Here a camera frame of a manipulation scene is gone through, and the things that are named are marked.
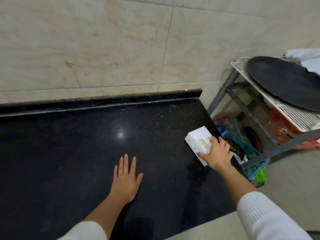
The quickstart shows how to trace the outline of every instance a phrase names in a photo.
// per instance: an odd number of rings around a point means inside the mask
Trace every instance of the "black granite countertop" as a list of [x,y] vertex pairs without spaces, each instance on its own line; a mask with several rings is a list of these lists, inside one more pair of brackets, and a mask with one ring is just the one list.
[[107,197],[125,153],[144,177],[111,239],[164,239],[235,211],[184,141],[201,126],[220,135],[197,97],[179,96],[0,118],[0,238],[61,237]]

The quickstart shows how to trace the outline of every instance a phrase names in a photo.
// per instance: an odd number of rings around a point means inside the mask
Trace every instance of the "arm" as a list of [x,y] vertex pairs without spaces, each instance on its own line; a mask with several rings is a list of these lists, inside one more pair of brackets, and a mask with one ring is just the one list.
[[283,210],[259,192],[232,165],[230,145],[211,138],[210,153],[198,156],[216,170],[228,187],[249,239],[311,239]]
[[138,192],[143,174],[140,173],[136,178],[135,173],[136,158],[133,158],[129,172],[128,155],[125,154],[124,158],[120,158],[119,168],[118,166],[114,168],[108,197],[60,240],[109,239],[122,208],[133,201]]

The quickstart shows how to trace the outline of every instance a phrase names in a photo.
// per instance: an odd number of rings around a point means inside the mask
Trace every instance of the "white sleeve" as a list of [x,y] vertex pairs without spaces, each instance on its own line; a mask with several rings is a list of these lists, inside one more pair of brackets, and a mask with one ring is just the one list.
[[94,221],[82,221],[58,240],[107,240],[102,227]]
[[274,202],[260,192],[244,195],[237,212],[250,240],[312,238]]

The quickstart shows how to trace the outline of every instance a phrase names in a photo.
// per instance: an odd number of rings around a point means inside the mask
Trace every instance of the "white box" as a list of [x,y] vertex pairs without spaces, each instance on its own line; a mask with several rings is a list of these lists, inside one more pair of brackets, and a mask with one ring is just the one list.
[[203,153],[209,153],[211,148],[211,142],[210,138],[212,135],[207,130],[205,126],[202,126],[199,129],[195,129],[194,131],[191,131],[188,133],[188,135],[185,138],[185,141],[188,143],[188,145],[191,147],[192,151],[195,153],[197,158],[200,160],[203,166],[207,166],[208,164],[198,157],[198,152]]

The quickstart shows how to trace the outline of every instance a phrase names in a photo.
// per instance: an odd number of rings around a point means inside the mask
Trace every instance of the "blue plastic basket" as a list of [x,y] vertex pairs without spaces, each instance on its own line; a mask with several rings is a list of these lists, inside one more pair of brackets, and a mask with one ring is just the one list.
[[[236,133],[226,130],[222,133],[223,138],[229,138],[233,140],[236,144],[238,144],[243,150],[248,160],[253,159],[261,155],[262,153],[257,151],[252,145],[247,144],[240,136]],[[246,168],[244,172],[246,173],[249,180],[253,180],[255,175],[258,173],[260,169],[265,168],[270,162],[270,158],[266,158],[262,162],[259,162],[250,168]]]

